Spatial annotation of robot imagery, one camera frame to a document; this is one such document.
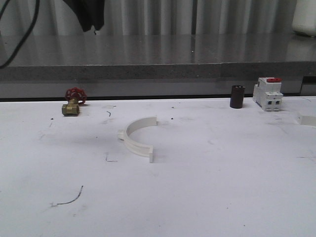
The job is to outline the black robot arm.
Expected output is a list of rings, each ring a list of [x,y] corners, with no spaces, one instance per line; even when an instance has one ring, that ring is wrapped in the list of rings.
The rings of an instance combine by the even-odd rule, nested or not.
[[[99,31],[104,26],[105,0],[64,0],[76,15],[83,32]]]

